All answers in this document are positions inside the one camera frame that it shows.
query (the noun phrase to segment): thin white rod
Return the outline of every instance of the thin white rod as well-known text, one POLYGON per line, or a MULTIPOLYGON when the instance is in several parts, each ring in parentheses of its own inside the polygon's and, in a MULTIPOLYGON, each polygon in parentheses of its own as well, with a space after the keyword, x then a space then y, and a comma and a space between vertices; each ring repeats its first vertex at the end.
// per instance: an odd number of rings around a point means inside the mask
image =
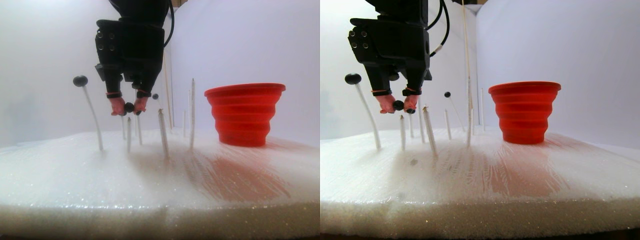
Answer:
POLYGON ((474 103, 471 96, 471 65, 469 65, 469 44, 467 38, 467 14, 465 11, 465 0, 462 0, 462 23, 465 30, 465 58, 467 59, 467 120, 469 132, 467 132, 467 147, 471 146, 471 134, 473 124, 473 108, 474 103))
POLYGON ((191 136, 189 137, 189 149, 193 150, 193 140, 195 137, 196 129, 196 80, 191 79, 191 136))
POLYGON ((187 136, 187 110, 182 114, 182 137, 187 136))
POLYGON ((135 129, 135 131, 133 131, 133 134, 136 136, 136 138, 138 137, 138 121, 134 121, 133 122, 133 129, 135 129))
POLYGON ((451 106, 453 107, 453 111, 456 113, 456 117, 458 117, 458 122, 460 123, 460 127, 462 127, 462 131, 466 132, 465 125, 462 124, 462 118, 460 118, 460 114, 458 114, 458 110, 456 109, 456 105, 453 104, 453 100, 449 97, 449 101, 451 101, 451 106))
POLYGON ((413 114, 409 114, 409 133, 411 134, 411 138, 413 138, 413 114))
POLYGON ((482 119, 482 131, 486 132, 484 126, 484 88, 480 88, 480 118, 482 119))
MULTIPOLYGON (((422 103, 420 102, 420 97, 418 96, 418 107, 420 107, 422 103)), ((424 124, 422 123, 422 112, 418 110, 418 121, 420 122, 420 137, 422 138, 422 143, 426 143, 424 140, 424 124)))
POLYGON ((404 129, 404 117, 400 115, 400 139, 402 141, 402 151, 406 149, 406 133, 404 129))
POLYGON ((373 126, 373 137, 376 139, 376 149, 380 149, 380 136, 378 135, 378 126, 376 126, 376 121, 373 119, 373 114, 369 109, 369 105, 367 105, 367 101, 364 99, 364 95, 362 95, 362 90, 360 89, 360 83, 357 83, 356 90, 358 90, 358 95, 360 96, 360 100, 362 100, 362 105, 367 110, 367 114, 369 115, 369 120, 371 120, 371 126, 373 126))
POLYGON ((169 158, 169 146, 166 142, 166 127, 164 126, 164 114, 162 109, 158 109, 158 121, 160 123, 160 137, 162 137, 162 148, 164 150, 164 158, 169 158))
POLYGON ((164 54, 162 55, 162 64, 164 65, 164 90, 166 92, 166 108, 169 111, 169 129, 173 130, 173 119, 171 114, 171 102, 169 102, 169 78, 166 76, 166 61, 164 54))
POLYGON ((127 117, 127 152, 131 152, 131 117, 127 117))
POLYGON ((89 103, 89 108, 91 108, 91 114, 93 114, 93 121, 95 121, 95 132, 98 134, 98 147, 100 148, 100 151, 102 151, 104 150, 104 147, 102 147, 102 133, 100 132, 100 125, 98 125, 98 117, 95 116, 93 104, 91 104, 91 99, 89 99, 89 93, 86 91, 86 86, 82 86, 82 90, 84 91, 86 102, 89 103))
POLYGON ((136 116, 136 128, 138 130, 138 143, 142 145, 142 128, 140 127, 140 116, 136 116))
POLYGON ((125 131, 124 131, 124 116, 120 116, 120 122, 122 123, 122 139, 126 140, 127 136, 125 135, 125 131))
POLYGON ((449 112, 444 110, 444 122, 447 124, 447 135, 449 135, 449 141, 451 141, 451 128, 449 127, 449 112))
POLYGON ((471 124, 471 134, 473 136, 475 136, 476 135, 476 123, 474 122, 473 109, 471 109, 471 110, 472 110, 472 112, 471 112, 472 113, 471 114, 471 122, 472 122, 472 124, 471 124))
POLYGON ((424 122, 427 125, 427 135, 429 136, 429 145, 431 145, 433 158, 438 159, 438 152, 436 151, 436 140, 433 137, 433 128, 431 128, 431 119, 429 117, 429 111, 427 111, 427 106, 424 106, 422 108, 422 115, 424 116, 424 122))

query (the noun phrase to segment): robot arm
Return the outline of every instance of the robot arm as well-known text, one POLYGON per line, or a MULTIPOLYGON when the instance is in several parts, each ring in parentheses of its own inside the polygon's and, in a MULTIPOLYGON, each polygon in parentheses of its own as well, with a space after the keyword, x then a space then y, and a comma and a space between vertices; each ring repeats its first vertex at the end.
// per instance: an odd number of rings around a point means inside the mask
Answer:
POLYGON ((389 81, 399 79, 398 73, 408 81, 403 90, 407 96, 404 110, 414 112, 423 81, 431 80, 427 29, 437 20, 429 24, 427 0, 366 1, 380 15, 377 19, 351 19, 354 28, 348 40, 353 54, 367 71, 381 113, 399 110, 392 107, 395 99, 389 86, 389 81))
POLYGON ((118 20, 98 20, 95 45, 100 63, 95 66, 105 82, 112 115, 124 115, 120 82, 137 89, 134 111, 145 111, 147 99, 162 69, 164 17, 170 0, 109 0, 120 13, 118 20))

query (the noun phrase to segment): white backdrop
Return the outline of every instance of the white backdrop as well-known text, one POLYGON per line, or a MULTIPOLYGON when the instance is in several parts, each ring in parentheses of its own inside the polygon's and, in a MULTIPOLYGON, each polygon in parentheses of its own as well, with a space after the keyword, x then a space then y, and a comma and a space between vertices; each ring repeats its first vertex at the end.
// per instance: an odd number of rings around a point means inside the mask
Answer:
MULTIPOLYGON (((467 68, 465 63, 462 10, 457 3, 445 2, 451 16, 451 32, 444 48, 431 59, 430 69, 433 80, 425 81, 422 86, 422 103, 429 106, 431 122, 435 127, 445 127, 445 108, 449 110, 452 126, 457 127, 459 124, 455 119, 451 103, 444 97, 445 92, 451 92, 452 99, 466 126, 467 68)), ((435 18, 439 6, 437 0, 429 0, 429 20, 435 18)), ((380 107, 378 101, 369 92, 371 85, 364 67, 353 56, 347 41, 348 32, 353 29, 349 19, 375 19, 378 13, 376 13, 372 5, 364 0, 323 0, 320 9, 321 139, 341 138, 372 131, 369 119, 356 90, 353 86, 344 82, 344 76, 352 72, 362 76, 360 85, 369 107, 374 111, 374 117, 379 129, 398 129, 400 115, 397 112, 385 115, 378 113, 380 107)), ((474 94, 474 102, 477 102, 476 20, 469 10, 466 10, 466 18, 472 93, 474 94)), ((440 22, 429 30, 430 46, 432 48, 435 48, 442 41, 445 29, 443 13, 440 22)), ((391 83, 394 97, 397 100, 404 100, 402 89, 405 88, 406 80, 401 76, 400 79, 391 83)), ((417 115, 413 119, 417 126, 417 115)))
POLYGON ((176 12, 173 103, 182 125, 196 79, 196 128, 213 134, 204 91, 241 83, 282 83, 270 136, 319 146, 319 1, 190 0, 176 12))
MULTIPOLYGON (((99 62, 96 20, 119 17, 107 0, 0 1, 0 147, 94 131, 84 93, 72 84, 77 75, 89 79, 100 128, 121 128, 120 117, 110 115, 104 82, 93 67, 99 62)), ((170 22, 164 28, 168 35, 170 22)), ((122 90, 125 100, 133 102, 131 85, 123 82, 122 90)), ((164 92, 163 73, 154 91, 164 92)), ((144 129, 158 128, 156 105, 149 102, 141 115, 144 129)))
POLYGON ((640 148, 639 13, 639 1, 488 1, 477 16, 479 85, 560 83, 550 131, 640 148))

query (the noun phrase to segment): red silicone bowl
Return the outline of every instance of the red silicone bowl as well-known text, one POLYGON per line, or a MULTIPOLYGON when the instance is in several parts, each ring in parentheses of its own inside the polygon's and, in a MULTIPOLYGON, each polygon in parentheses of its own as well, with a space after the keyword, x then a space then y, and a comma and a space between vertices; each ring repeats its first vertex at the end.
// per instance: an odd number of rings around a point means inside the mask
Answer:
POLYGON ((545 141, 547 118, 560 89, 560 84, 552 82, 505 83, 489 88, 504 141, 518 144, 545 141))
POLYGON ((220 141, 242 147, 265 145, 271 130, 269 121, 284 90, 285 86, 279 83, 250 83, 204 92, 220 141))

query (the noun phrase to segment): black ball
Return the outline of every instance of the black ball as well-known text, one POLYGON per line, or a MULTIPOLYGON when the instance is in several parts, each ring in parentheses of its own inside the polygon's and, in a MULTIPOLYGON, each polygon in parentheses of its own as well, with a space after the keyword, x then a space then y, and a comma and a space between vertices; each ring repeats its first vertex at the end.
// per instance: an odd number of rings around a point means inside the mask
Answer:
POLYGON ((400 75, 398 75, 397 73, 389 74, 389 81, 395 81, 398 79, 400 79, 400 75))
POLYGON ((402 101, 400 101, 400 100, 396 100, 396 101, 394 102, 394 109, 395 109, 396 111, 400 111, 400 110, 404 109, 404 102, 402 102, 402 101))
POLYGON ((80 76, 74 77, 75 86, 84 86, 87 83, 89 83, 89 79, 87 79, 85 76, 80 75, 80 76))
POLYGON ((361 80, 360 74, 347 74, 344 76, 344 81, 351 85, 358 84, 361 80))
POLYGON ((133 103, 127 102, 124 104, 124 111, 128 113, 133 112, 133 103))

